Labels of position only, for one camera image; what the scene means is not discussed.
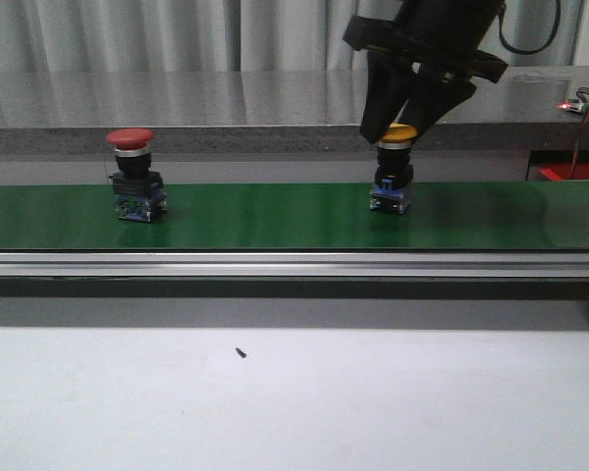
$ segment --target aluminum rail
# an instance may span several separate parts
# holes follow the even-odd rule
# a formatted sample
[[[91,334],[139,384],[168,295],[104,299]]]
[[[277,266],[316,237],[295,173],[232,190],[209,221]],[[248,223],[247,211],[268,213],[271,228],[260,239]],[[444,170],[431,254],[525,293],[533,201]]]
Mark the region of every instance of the aluminum rail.
[[[589,280],[589,252],[0,252],[0,277]]]

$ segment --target red push button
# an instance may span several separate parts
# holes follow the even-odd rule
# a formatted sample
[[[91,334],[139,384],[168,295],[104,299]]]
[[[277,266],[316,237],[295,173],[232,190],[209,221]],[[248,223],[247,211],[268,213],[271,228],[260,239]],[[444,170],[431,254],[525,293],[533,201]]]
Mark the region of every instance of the red push button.
[[[148,145],[155,133],[147,128],[124,128],[107,134],[107,142],[114,144],[118,150],[137,150]]]

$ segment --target yellow push button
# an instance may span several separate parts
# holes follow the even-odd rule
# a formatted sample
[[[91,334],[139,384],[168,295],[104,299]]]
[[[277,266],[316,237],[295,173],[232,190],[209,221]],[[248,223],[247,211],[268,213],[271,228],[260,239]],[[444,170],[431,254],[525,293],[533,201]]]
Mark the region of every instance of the yellow push button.
[[[411,125],[402,125],[400,123],[392,123],[386,134],[382,136],[380,142],[387,144],[400,144],[416,137],[418,134],[415,127]]]

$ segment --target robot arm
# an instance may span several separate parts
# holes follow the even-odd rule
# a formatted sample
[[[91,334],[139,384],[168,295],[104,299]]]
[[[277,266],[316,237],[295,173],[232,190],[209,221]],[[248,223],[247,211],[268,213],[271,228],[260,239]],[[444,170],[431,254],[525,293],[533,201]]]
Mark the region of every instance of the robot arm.
[[[376,142],[399,117],[414,141],[473,95],[472,77],[497,82],[507,64],[478,45],[503,3],[404,0],[393,21],[352,17],[344,40],[368,50],[362,135]]]

